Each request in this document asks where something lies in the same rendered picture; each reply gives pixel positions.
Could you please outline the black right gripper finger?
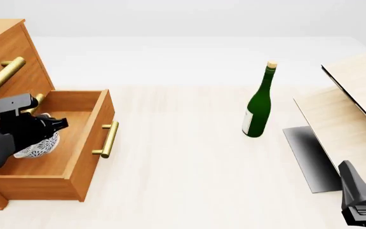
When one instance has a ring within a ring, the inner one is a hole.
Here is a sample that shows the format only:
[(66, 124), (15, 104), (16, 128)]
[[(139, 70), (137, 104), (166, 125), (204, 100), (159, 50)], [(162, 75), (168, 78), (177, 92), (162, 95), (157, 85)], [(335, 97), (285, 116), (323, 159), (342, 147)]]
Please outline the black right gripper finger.
[(366, 183), (349, 160), (338, 165), (342, 185), (341, 209), (357, 207), (366, 211)]

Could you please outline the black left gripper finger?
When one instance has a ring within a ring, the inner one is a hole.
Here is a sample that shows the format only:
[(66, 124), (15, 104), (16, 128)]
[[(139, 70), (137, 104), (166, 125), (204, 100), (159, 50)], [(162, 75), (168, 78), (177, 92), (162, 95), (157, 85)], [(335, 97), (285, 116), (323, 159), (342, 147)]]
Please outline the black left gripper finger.
[(50, 131), (59, 131), (69, 127), (67, 118), (55, 119), (55, 118), (41, 118), (45, 127)]

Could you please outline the green wine bottle with cork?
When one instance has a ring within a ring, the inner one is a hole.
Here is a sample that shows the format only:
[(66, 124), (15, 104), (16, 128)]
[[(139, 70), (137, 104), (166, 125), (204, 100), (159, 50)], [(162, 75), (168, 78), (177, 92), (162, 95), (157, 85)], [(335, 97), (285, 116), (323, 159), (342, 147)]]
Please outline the green wine bottle with cork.
[(271, 112), (270, 89), (277, 65), (273, 60), (267, 62), (261, 85), (247, 104), (241, 130), (248, 137), (256, 138), (264, 133)]

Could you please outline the open wooden drawer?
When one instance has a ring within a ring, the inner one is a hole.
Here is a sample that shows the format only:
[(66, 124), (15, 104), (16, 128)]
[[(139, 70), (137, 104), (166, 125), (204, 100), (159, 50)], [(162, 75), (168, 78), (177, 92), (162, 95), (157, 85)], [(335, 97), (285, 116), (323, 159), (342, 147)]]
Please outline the open wooden drawer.
[(78, 200), (86, 198), (114, 106), (103, 91), (51, 91), (38, 113), (66, 118), (58, 146), (39, 158), (10, 158), (0, 169), (0, 195), (6, 200)]

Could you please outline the black and white patterned bowl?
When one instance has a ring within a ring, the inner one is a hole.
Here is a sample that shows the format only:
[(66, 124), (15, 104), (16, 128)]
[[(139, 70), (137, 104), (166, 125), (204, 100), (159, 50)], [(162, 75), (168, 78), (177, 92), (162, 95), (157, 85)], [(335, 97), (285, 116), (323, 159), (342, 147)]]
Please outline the black and white patterned bowl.
[(50, 154), (59, 144), (60, 135), (56, 131), (51, 137), (31, 144), (26, 148), (13, 154), (14, 158), (39, 158), (45, 154)]

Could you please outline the flat plate on black stalk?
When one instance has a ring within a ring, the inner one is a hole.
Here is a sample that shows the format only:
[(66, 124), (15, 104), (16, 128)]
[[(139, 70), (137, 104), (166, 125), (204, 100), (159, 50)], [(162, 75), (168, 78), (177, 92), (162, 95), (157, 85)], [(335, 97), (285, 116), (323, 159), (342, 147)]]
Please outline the flat plate on black stalk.
[(20, 112), (36, 108), (39, 102), (30, 93), (0, 99), (0, 120), (15, 118)]

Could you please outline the pale wooden rack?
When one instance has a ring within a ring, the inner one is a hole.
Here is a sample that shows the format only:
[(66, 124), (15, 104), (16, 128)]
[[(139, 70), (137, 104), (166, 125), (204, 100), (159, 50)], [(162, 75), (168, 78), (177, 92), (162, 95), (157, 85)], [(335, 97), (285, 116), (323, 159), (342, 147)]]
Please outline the pale wooden rack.
[(366, 176), (366, 52), (322, 64), (322, 71), (333, 85), (294, 101), (330, 161), (349, 160)]

